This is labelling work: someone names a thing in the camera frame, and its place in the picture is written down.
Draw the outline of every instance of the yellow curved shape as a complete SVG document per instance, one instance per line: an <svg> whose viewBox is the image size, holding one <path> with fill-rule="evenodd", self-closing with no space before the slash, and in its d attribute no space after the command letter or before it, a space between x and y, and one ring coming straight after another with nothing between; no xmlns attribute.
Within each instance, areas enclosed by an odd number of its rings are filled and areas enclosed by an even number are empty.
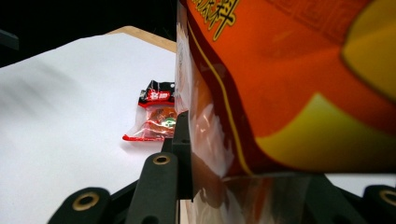
<svg viewBox="0 0 396 224"><path fill-rule="evenodd" d="M350 117L322 95L283 130L256 143L271 158L310 172L384 171L396 166L396 137Z"/></svg>
<svg viewBox="0 0 396 224"><path fill-rule="evenodd" d="M365 8L342 54L358 77L396 102L396 1L377 0Z"/></svg>

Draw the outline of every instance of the large orange package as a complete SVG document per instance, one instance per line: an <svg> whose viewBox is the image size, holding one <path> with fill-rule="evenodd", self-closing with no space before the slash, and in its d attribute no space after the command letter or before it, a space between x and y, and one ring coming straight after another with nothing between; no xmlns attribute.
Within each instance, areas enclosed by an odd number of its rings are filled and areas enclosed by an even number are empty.
<svg viewBox="0 0 396 224"><path fill-rule="evenodd" d="M262 223L279 183L304 195L278 174L395 172L395 40L393 0L180 0L195 211Z"/></svg>

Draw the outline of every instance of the small snack package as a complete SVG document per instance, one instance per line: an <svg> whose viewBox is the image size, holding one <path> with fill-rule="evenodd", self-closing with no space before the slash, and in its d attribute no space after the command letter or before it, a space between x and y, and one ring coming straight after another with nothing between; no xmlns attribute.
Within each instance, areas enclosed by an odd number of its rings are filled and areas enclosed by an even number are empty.
<svg viewBox="0 0 396 224"><path fill-rule="evenodd" d="M173 137L175 111L175 83L151 80L140 92L134 127L122 139L125 141L163 141Z"/></svg>

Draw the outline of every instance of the yellow line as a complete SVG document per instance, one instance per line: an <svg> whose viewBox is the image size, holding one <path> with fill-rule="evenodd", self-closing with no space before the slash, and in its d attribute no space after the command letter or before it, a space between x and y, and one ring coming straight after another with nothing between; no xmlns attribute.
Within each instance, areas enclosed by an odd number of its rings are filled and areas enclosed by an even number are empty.
<svg viewBox="0 0 396 224"><path fill-rule="evenodd" d="M197 45L198 50L201 52L201 55L204 57L206 63L210 67L210 70L212 70L213 74L215 74L215 77L218 80L218 83L220 84L221 91L222 91L223 98L224 98L225 108L227 110L228 120L230 121L231 130L233 131L233 137L235 139L236 152L238 153L239 163L241 164L242 168L245 170L245 172L248 175L253 175L253 172L248 168L248 165L245 161L244 153L242 152L241 141L239 139L239 134L238 134L238 131L236 130L235 123L233 122L233 113L230 108L227 91L225 90L224 84L222 83L221 78L220 78L219 74L217 73L216 69L213 67L212 63L206 58L206 55L204 54L204 51L201 49L201 46L198 44L198 41L197 41L189 23L188 23L188 25L189 25L189 29L190 29L192 38L194 39L194 42Z"/></svg>

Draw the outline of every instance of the dark background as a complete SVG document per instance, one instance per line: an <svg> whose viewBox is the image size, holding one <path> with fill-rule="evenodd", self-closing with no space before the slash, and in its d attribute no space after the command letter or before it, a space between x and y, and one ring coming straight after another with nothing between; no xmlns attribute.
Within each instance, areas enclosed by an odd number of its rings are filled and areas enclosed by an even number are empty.
<svg viewBox="0 0 396 224"><path fill-rule="evenodd" d="M0 29L16 35L20 49L0 45L0 67L125 25L175 41L176 14L177 0L3 1Z"/></svg>

